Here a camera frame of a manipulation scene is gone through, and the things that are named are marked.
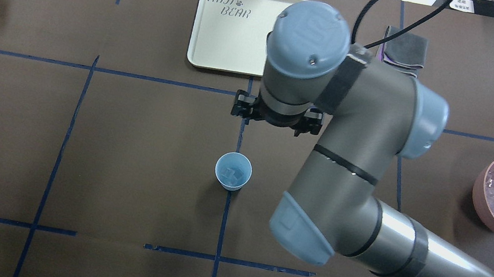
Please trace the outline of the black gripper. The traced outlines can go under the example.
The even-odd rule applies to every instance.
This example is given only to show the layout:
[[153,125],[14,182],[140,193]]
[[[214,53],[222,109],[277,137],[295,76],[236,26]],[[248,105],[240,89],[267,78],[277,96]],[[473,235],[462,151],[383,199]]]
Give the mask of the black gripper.
[[310,108],[310,104],[287,104],[272,99],[272,105],[264,99],[260,94],[254,100],[254,112],[257,115],[257,120],[266,121],[270,125],[291,128],[296,131],[309,132],[310,125],[306,121],[306,112]]

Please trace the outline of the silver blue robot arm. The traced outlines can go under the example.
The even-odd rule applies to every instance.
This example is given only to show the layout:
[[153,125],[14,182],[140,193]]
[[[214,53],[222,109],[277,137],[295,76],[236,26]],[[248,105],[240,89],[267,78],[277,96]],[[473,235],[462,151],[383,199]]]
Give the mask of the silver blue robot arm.
[[393,157],[427,152],[446,125],[445,99],[351,43],[326,3],[300,1],[266,40],[259,113],[294,128],[310,106],[332,116],[269,226],[296,258],[340,254],[379,277],[494,277],[494,270],[373,196]]

